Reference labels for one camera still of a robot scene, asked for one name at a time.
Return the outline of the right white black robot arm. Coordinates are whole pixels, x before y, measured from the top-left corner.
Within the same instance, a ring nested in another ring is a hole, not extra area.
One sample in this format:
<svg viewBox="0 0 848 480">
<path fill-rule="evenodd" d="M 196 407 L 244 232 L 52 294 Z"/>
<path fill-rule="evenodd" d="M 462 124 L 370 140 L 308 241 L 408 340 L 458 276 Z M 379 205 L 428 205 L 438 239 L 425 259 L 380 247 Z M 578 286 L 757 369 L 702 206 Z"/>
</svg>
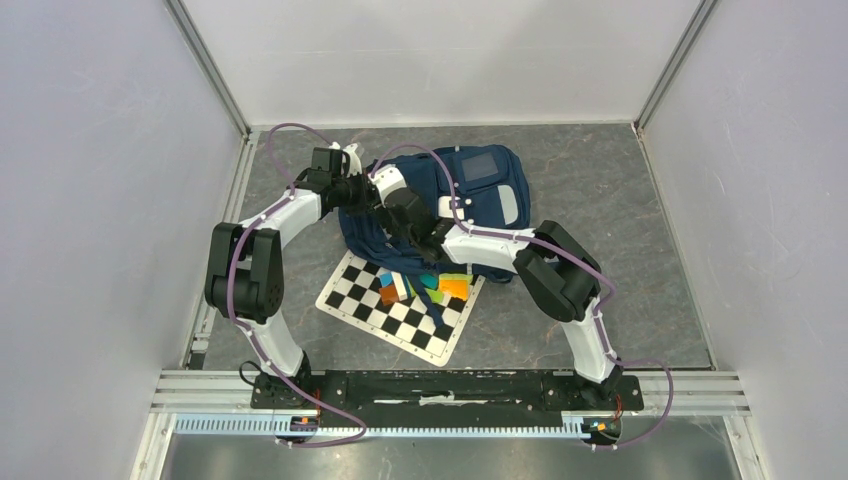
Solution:
<svg viewBox="0 0 848 480">
<path fill-rule="evenodd" d="M 438 217 L 409 187 L 381 194 L 380 220 L 423 258 L 443 265 L 481 265 L 517 275 L 536 306 L 558 321 L 574 357 L 580 400 L 602 408 L 618 393 L 621 360 L 601 312 L 601 286 L 612 289 L 591 255 L 556 222 L 508 230 Z"/>
</svg>

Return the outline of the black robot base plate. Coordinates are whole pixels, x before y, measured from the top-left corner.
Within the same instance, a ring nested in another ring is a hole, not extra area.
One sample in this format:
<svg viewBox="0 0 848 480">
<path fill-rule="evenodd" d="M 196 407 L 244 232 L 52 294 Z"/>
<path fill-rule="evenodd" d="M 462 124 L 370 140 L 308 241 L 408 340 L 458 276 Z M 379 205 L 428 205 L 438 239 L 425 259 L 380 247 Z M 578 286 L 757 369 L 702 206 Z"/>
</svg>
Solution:
<svg viewBox="0 0 848 480">
<path fill-rule="evenodd" d="M 266 373 L 250 381 L 254 409 L 317 412 L 323 428 L 554 427 L 563 412 L 640 412 L 639 380 L 616 373 L 593 386 L 557 370 L 327 370 L 300 381 L 299 395 Z"/>
</svg>

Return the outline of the navy blue backpack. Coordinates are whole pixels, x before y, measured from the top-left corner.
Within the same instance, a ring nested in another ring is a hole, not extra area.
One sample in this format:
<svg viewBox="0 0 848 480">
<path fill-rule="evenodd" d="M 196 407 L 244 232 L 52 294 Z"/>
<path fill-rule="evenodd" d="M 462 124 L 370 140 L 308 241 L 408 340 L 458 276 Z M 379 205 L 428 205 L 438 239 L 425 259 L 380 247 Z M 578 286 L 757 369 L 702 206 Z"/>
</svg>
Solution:
<svg viewBox="0 0 848 480">
<path fill-rule="evenodd" d="M 437 148 L 450 175 L 427 153 L 402 155 L 385 161 L 404 176 L 431 212 L 440 210 L 443 197 L 454 192 L 457 213 L 476 226 L 526 229 L 531 220 L 529 185 L 519 157 L 503 145 Z M 339 226 L 348 249 L 386 270 L 419 276 L 465 273 L 467 266 L 425 260 L 408 240 L 392 236 L 374 213 L 338 211 Z"/>
</svg>

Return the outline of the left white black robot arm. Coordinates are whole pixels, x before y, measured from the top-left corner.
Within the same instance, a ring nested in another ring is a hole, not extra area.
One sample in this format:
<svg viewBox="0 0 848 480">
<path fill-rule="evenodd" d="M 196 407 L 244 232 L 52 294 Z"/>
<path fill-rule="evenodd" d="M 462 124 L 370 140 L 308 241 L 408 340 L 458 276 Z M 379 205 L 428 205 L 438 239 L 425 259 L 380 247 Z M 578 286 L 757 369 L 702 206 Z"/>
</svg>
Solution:
<svg viewBox="0 0 848 480">
<path fill-rule="evenodd" d="M 307 227 L 340 207 L 362 206 L 368 197 L 362 147 L 337 143 L 313 149 L 311 165 L 263 212 L 212 231 L 204 298 L 245 335 L 260 370 L 279 377 L 275 392 L 290 407 L 306 405 L 314 381 L 306 354 L 281 312 L 285 295 L 283 252 Z"/>
</svg>

